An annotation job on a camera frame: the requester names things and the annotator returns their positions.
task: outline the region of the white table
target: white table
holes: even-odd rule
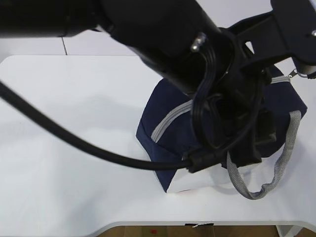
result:
[[[160,76],[134,56],[12,56],[0,78],[73,133],[147,159],[135,138]],[[96,236],[118,225],[299,225],[316,231],[316,81],[293,80],[309,106],[279,188],[250,201],[232,186],[165,194],[154,172],[86,155],[0,101],[0,236]],[[257,190],[271,160],[250,177]]]

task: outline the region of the gray strap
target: gray strap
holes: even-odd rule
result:
[[[275,176],[271,183],[262,185],[261,190],[259,192],[252,193],[248,190],[245,182],[243,181],[237,169],[237,166],[232,162],[231,157],[228,153],[227,170],[228,170],[229,177],[231,179],[231,182],[233,183],[233,186],[236,188],[236,190],[245,198],[250,199],[250,200],[261,199],[265,195],[267,195],[270,191],[272,191],[273,189],[277,187],[277,185],[282,179],[286,165],[291,159],[297,130],[301,122],[301,117],[302,116],[301,116],[300,111],[290,112],[290,124],[286,133],[284,150],[282,152],[282,155],[276,161]]]

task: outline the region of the floor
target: floor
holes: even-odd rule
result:
[[[275,226],[120,226],[99,237],[278,237]],[[316,237],[303,229],[296,237]]]

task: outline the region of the robotic arm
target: robotic arm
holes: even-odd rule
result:
[[[99,158],[142,169],[188,168],[196,172],[220,162],[236,144],[237,165],[260,162],[256,139],[271,142],[271,116],[259,107],[271,82],[269,67],[292,57],[300,74],[316,78],[316,8],[313,0],[271,0],[272,12],[218,28],[195,0],[2,0],[0,38],[71,37],[84,30],[104,31],[131,48],[143,62],[193,98],[193,128],[204,149],[192,151],[181,163],[152,163],[111,154],[77,138],[27,104],[2,83],[0,96],[59,138]],[[253,51],[246,47],[251,42]],[[215,146],[205,137],[201,116],[205,102],[220,94],[230,111],[219,106],[225,124],[241,124],[232,138]],[[266,134],[250,135],[256,121]]]

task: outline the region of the black cable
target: black cable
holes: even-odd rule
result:
[[[222,145],[221,141],[224,134],[221,116],[219,115],[219,112],[216,106],[216,103],[221,99],[223,99],[223,95],[220,93],[216,93],[207,99],[209,110],[210,110],[210,116],[213,120],[213,133],[214,133],[213,142],[218,141],[217,145],[213,144],[213,147],[215,147],[216,149],[221,147]]]
[[[175,170],[192,166],[192,162],[190,160],[183,160],[179,162],[150,162],[123,157],[98,148],[65,130],[63,127],[35,109],[1,81],[0,97],[51,134],[67,142],[69,145],[100,159],[146,170]]]
[[[192,125],[198,142],[205,147],[216,149],[205,136],[202,122],[205,103],[216,77],[216,55],[208,40],[201,47],[200,53],[205,59],[205,73],[193,99]]]
[[[192,123],[193,123],[193,129],[195,132],[195,135],[197,137],[197,140],[199,143],[205,147],[208,147],[212,150],[214,150],[215,153],[222,153],[225,152],[231,148],[233,148],[238,142],[240,142],[247,132],[250,130],[250,128],[254,125],[257,119],[257,115],[259,113],[260,104],[262,100],[263,95],[263,87],[264,82],[261,79],[258,79],[256,81],[256,91],[255,91],[255,98],[253,103],[253,108],[249,116],[249,121],[247,124],[236,133],[236,135],[230,139],[227,143],[220,146],[215,146],[209,140],[207,139],[204,129],[203,129],[203,111],[205,109],[205,103],[207,101],[207,97],[209,95],[209,92],[212,88],[212,85],[215,81],[216,76],[216,56],[215,52],[211,45],[207,44],[207,41],[205,42],[205,45],[201,48],[203,51],[200,51],[200,53],[205,58],[205,74],[203,81],[201,82],[200,86],[198,87],[197,93],[193,100],[193,108],[192,108]]]
[[[255,124],[258,117],[259,110],[260,110],[264,85],[265,83],[262,79],[256,80],[254,104],[249,116],[249,120],[247,124],[240,131],[238,131],[232,139],[230,139],[226,144],[221,146],[220,148],[221,151],[228,151],[231,148],[233,148],[235,145],[237,145],[247,135],[247,132]]]

